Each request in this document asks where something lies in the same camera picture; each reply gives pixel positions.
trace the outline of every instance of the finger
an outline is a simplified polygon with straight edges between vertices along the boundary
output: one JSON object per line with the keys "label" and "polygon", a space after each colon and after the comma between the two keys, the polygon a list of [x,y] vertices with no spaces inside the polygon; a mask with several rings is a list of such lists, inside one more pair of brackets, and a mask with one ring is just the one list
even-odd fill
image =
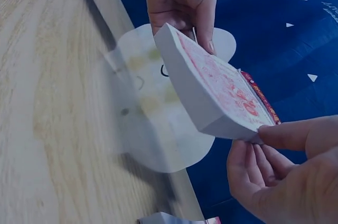
{"label": "finger", "polygon": [[292,161],[270,146],[263,145],[262,151],[280,179],[284,179],[296,166]]}
{"label": "finger", "polygon": [[252,196],[261,188],[250,182],[246,169],[246,152],[245,142],[233,141],[227,160],[227,172],[231,195],[243,205],[249,206]]}
{"label": "finger", "polygon": [[251,183],[258,185],[259,187],[265,187],[265,182],[262,173],[257,165],[254,146],[250,143],[246,143],[246,163],[245,167],[248,171],[249,179]]}
{"label": "finger", "polygon": [[153,35],[155,35],[165,23],[181,31],[188,31],[193,27],[190,17],[178,11],[150,13],[149,19]]}
{"label": "finger", "polygon": [[284,191],[276,187],[260,187],[250,181],[246,168],[247,144],[234,141],[227,161],[228,181],[231,195],[249,212],[261,220],[268,220],[267,214],[273,215],[279,209],[275,199],[283,201]]}
{"label": "finger", "polygon": [[196,8],[196,35],[198,44],[215,55],[212,34],[215,23],[216,0],[203,0]]}
{"label": "finger", "polygon": [[276,186],[278,180],[275,176],[275,172],[270,162],[267,160],[262,148],[260,145],[254,145],[253,149],[255,150],[257,166],[260,169],[263,180],[266,186]]}
{"label": "finger", "polygon": [[274,148],[304,151],[307,135],[319,119],[322,118],[264,126],[258,133],[265,144]]}

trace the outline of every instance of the white paper cutout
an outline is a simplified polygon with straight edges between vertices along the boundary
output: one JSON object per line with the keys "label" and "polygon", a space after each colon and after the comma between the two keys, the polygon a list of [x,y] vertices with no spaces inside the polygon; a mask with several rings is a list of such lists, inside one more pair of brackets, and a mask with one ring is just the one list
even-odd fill
{"label": "white paper cutout", "polygon": [[[215,48],[227,52],[226,48],[218,48],[218,40],[228,46],[231,43],[224,35],[218,38],[217,33],[221,32],[224,34],[223,30],[215,32]],[[225,58],[230,59],[235,49],[232,47]],[[116,52],[105,54],[93,72],[91,81],[95,91],[91,89],[90,93],[97,94],[90,98],[93,103],[89,106],[101,107],[100,112],[94,114],[95,120],[102,118],[97,129],[100,132],[96,134],[99,135],[97,141],[104,142],[100,145],[106,146],[107,154],[128,153],[147,168],[168,173],[204,158],[214,137],[197,131],[175,98],[170,79],[161,75],[162,65],[150,24],[125,33],[118,40]],[[108,120],[104,119],[106,116],[113,115],[117,123],[114,127],[104,123]]]}
{"label": "white paper cutout", "polygon": [[316,79],[318,78],[317,75],[313,75],[313,74],[308,74],[307,76],[312,80],[312,82],[315,82]]}
{"label": "white paper cutout", "polygon": [[215,27],[212,41],[217,57],[228,63],[236,51],[236,40],[233,35],[226,30]]}

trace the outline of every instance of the fingernail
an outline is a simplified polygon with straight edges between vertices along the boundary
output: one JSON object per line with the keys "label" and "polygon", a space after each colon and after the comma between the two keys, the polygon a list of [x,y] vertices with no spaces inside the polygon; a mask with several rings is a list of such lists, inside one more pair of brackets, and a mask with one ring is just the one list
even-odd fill
{"label": "fingernail", "polygon": [[209,49],[210,49],[212,55],[216,55],[215,47],[214,47],[212,41],[209,42]]}

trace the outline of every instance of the red patterned paper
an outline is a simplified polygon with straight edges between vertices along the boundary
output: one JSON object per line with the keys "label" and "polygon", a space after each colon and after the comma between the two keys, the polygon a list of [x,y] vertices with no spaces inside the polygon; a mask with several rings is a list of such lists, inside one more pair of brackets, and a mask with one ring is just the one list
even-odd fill
{"label": "red patterned paper", "polygon": [[209,92],[233,117],[260,126],[268,124],[266,112],[236,69],[217,63],[204,49],[177,32],[180,43]]}

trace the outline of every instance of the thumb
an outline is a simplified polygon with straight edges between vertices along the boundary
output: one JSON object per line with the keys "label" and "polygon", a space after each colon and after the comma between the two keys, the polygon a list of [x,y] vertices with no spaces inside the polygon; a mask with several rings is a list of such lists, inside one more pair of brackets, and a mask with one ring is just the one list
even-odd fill
{"label": "thumb", "polygon": [[309,138],[313,138],[315,134],[321,138],[326,134],[322,128],[329,118],[319,117],[275,126],[262,126],[258,129],[258,134],[265,144],[274,148],[305,151]]}
{"label": "thumb", "polygon": [[314,122],[314,119],[311,119],[262,126],[258,129],[258,134],[265,144],[274,148],[304,151],[307,135]]}
{"label": "thumb", "polygon": [[196,37],[198,44],[208,53],[216,55],[212,43],[217,0],[203,0],[196,8]]}

